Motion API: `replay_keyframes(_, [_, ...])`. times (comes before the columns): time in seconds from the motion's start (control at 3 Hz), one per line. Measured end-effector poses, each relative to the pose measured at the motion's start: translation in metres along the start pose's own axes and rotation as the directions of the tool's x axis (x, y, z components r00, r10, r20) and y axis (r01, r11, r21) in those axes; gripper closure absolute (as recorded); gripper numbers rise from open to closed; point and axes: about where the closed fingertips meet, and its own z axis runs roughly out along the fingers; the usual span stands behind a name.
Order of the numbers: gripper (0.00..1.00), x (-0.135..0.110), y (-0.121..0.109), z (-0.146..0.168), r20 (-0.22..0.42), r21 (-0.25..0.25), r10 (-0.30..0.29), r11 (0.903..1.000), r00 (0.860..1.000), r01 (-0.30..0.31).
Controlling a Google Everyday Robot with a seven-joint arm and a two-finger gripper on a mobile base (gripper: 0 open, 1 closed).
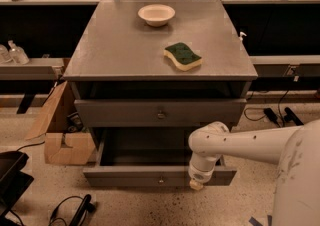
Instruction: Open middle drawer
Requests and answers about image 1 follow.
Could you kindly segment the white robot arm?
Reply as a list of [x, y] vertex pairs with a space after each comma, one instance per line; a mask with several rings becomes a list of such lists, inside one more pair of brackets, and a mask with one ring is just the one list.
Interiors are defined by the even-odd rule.
[[211, 179], [223, 155], [275, 164], [272, 226], [320, 226], [320, 120], [237, 133], [213, 122], [192, 132], [188, 144], [193, 189]]

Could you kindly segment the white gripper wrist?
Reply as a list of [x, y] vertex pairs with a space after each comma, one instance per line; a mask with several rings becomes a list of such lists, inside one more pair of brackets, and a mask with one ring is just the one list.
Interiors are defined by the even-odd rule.
[[226, 134], [229, 134], [229, 129], [221, 122], [210, 123], [190, 134], [188, 145], [192, 155], [188, 173], [191, 178], [189, 185], [193, 190], [202, 190], [203, 184], [210, 181], [216, 162], [221, 157], [217, 147]]

